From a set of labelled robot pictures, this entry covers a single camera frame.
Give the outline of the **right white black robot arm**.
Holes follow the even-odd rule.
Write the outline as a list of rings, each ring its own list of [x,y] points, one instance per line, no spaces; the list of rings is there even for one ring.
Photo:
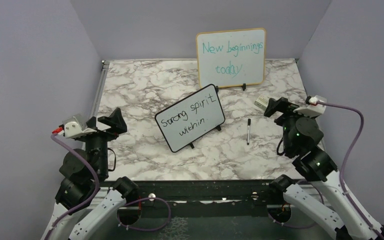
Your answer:
[[[319,147],[323,139],[317,117],[324,114],[329,103],[325,98],[309,96],[306,106],[287,98],[269,98],[264,116],[280,116],[275,123],[282,128],[279,145],[282,155],[292,159],[296,171],[312,185],[328,205],[307,194],[298,182],[281,175],[270,183],[269,199],[285,201],[310,217],[334,240],[384,240],[384,224],[379,223],[363,207],[344,180],[344,168]]]

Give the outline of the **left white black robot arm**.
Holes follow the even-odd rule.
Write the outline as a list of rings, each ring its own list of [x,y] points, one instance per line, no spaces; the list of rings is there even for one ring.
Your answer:
[[[63,180],[55,196],[52,216],[43,240],[88,240],[99,226],[125,205],[139,198],[139,187],[128,177],[120,177],[104,199],[84,215],[109,177],[108,142],[128,131],[120,108],[109,116],[83,120],[76,114],[52,131],[51,139],[65,148],[59,172]]]

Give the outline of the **black framed whiteboard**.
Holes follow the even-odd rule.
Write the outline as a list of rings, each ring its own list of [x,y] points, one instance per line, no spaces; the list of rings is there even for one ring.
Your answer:
[[[155,122],[171,152],[176,153],[226,121],[218,88],[209,84],[156,113]]]

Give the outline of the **black white marker pen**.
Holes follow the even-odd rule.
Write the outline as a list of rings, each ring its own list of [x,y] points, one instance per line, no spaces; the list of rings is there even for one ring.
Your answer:
[[[250,145],[250,139],[251,139],[251,122],[252,120],[250,118],[247,119],[247,136],[246,136],[246,144]]]

